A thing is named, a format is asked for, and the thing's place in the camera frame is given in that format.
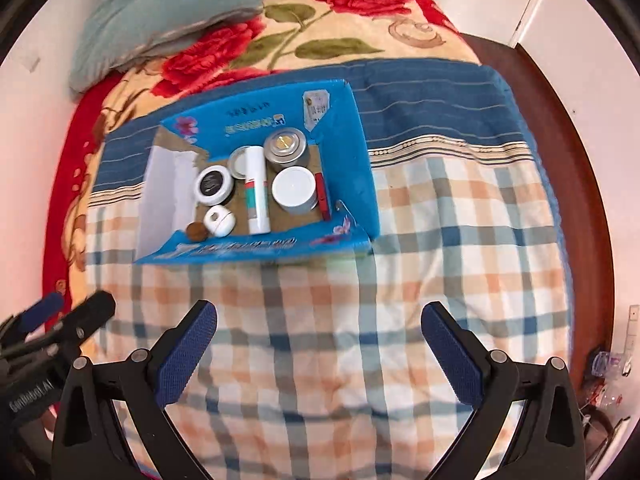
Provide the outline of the brown walnut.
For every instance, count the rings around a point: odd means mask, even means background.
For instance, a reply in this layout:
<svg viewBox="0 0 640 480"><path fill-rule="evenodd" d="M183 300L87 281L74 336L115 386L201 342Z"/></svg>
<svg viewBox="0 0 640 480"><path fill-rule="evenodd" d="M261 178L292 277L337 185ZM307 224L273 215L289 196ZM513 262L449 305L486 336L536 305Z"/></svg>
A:
<svg viewBox="0 0 640 480"><path fill-rule="evenodd" d="M209 232L203 222L191 222L186 227L186 237L192 243L203 243L209 238Z"/></svg>

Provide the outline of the white egg-shaped case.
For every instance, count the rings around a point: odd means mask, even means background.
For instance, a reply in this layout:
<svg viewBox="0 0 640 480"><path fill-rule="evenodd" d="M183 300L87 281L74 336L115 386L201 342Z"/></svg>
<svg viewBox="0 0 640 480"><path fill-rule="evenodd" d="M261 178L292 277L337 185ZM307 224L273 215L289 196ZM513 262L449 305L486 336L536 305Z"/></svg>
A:
<svg viewBox="0 0 640 480"><path fill-rule="evenodd" d="M206 212L203 224L210 235L214 237L226 237L235 228L234 213L222 205L211 206Z"/></svg>

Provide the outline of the white tube red band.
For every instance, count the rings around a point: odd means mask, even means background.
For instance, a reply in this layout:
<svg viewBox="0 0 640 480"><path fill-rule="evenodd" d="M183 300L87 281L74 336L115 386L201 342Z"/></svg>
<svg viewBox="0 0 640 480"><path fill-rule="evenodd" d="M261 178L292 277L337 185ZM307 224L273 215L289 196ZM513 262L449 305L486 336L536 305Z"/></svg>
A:
<svg viewBox="0 0 640 480"><path fill-rule="evenodd" d="M268 181L262 146L251 145L245 150L245 203L248 232L252 235L270 233Z"/></svg>

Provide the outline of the red rectangular block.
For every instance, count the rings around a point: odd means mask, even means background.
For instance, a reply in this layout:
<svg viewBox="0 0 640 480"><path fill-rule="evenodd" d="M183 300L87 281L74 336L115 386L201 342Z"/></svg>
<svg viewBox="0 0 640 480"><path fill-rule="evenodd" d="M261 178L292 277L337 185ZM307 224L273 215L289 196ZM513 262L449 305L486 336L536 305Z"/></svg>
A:
<svg viewBox="0 0 640 480"><path fill-rule="evenodd" d="M314 174L314 180L316 181L317 202L322 220L329 221L331 219L331 209L328 196L326 195L326 184L324 183L323 174L316 172Z"/></svg>

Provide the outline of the white jar black label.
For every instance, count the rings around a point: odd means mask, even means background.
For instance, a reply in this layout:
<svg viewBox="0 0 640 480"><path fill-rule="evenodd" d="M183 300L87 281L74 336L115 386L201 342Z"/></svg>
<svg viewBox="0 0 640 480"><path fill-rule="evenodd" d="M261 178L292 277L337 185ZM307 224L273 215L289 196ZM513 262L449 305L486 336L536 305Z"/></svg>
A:
<svg viewBox="0 0 640 480"><path fill-rule="evenodd" d="M205 206L225 205L232 199L234 177L226 166L214 165L202 170L194 182L194 196Z"/></svg>

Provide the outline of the plaid bed sheet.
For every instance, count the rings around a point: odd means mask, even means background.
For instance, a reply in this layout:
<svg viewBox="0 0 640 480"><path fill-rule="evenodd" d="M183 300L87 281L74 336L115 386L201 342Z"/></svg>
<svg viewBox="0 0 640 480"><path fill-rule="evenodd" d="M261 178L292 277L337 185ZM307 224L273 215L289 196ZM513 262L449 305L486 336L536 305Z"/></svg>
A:
<svg viewBox="0 0 640 480"><path fill-rule="evenodd" d="M216 90L343 79L354 92L381 233L366 254L289 264L134 262L150 127L206 101L164 98L152 66L108 92L88 209L85 284L117 302L105 361L156 341L195 301L219 325L171 410L217 479L419 479L469 416L420 332L438 300L490 348L570 355L573 293L559 207L504 79L462 62L355 61Z"/></svg>

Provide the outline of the small silver tin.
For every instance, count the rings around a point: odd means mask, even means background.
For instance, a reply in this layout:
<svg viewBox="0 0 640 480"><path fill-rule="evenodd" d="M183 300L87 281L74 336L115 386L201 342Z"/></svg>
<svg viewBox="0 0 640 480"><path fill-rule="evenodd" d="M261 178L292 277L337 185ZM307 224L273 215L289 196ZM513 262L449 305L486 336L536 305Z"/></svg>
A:
<svg viewBox="0 0 640 480"><path fill-rule="evenodd" d="M246 149L247 146L240 146L229 156L227 167L235 180L244 182L246 179Z"/></svg>

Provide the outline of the blue cardboard milk box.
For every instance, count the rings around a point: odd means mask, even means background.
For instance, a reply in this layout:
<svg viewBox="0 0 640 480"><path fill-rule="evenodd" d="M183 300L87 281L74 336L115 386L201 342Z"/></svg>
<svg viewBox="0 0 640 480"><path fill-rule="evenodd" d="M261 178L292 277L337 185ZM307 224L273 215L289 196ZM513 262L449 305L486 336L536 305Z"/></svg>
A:
<svg viewBox="0 0 640 480"><path fill-rule="evenodd" d="M196 216L195 189L204 167L285 128L306 136L320 165L329 219L306 217L289 229L274 222L267 234L238 226L223 238L189 240L186 226ZM164 111L143 178L134 262L271 262L366 252L380 231L366 138L350 85L339 79L279 84Z"/></svg>

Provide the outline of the white round lidded jar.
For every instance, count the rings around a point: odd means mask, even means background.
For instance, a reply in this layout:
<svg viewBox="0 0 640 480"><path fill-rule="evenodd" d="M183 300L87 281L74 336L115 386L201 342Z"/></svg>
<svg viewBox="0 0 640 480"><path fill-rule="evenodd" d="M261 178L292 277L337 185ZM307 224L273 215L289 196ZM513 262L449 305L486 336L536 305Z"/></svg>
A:
<svg viewBox="0 0 640 480"><path fill-rule="evenodd" d="M289 214L306 214L318 203L314 174L302 166L285 168L274 177L271 195Z"/></svg>

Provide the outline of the silver can gold top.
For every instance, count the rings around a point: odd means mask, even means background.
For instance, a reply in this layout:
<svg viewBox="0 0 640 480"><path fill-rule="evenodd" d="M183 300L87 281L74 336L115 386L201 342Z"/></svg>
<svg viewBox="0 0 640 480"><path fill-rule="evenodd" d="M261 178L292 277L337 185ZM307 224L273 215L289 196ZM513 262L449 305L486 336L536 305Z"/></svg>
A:
<svg viewBox="0 0 640 480"><path fill-rule="evenodd" d="M264 154L269 165L276 171L307 166L309 154L306 136L296 128L277 130L265 140Z"/></svg>

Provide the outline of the grey-blue pillow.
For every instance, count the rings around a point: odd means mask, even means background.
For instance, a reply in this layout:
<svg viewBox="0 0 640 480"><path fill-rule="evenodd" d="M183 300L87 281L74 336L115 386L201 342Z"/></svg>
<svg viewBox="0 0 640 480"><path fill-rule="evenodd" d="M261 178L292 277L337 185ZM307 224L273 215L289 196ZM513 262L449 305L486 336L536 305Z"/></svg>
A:
<svg viewBox="0 0 640 480"><path fill-rule="evenodd" d="M262 0L99 0L85 21L68 77L81 93L110 70L220 22L242 22Z"/></svg>

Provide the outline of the red rose floral blanket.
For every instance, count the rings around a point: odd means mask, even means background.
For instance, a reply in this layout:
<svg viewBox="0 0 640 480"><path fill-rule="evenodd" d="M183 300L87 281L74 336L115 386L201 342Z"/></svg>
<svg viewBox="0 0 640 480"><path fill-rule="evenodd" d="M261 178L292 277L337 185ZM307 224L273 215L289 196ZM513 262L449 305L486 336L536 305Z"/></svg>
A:
<svg viewBox="0 0 640 480"><path fill-rule="evenodd" d="M369 58L478 57L434 0L264 0L238 24L196 32L182 47L130 61L80 95L54 178L42 290L73 307L87 292L90 193L105 137L198 93L259 77Z"/></svg>

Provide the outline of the brown wooden bed frame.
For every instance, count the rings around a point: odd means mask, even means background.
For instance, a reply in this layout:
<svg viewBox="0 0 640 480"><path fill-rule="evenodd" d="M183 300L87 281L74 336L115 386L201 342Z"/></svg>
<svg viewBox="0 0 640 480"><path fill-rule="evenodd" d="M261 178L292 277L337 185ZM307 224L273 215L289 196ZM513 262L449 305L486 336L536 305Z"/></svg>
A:
<svg viewBox="0 0 640 480"><path fill-rule="evenodd" d="M510 84L558 199L575 300L570 374L584 393L588 359L611 347L614 322L612 245L596 177L570 114L526 50L463 38Z"/></svg>

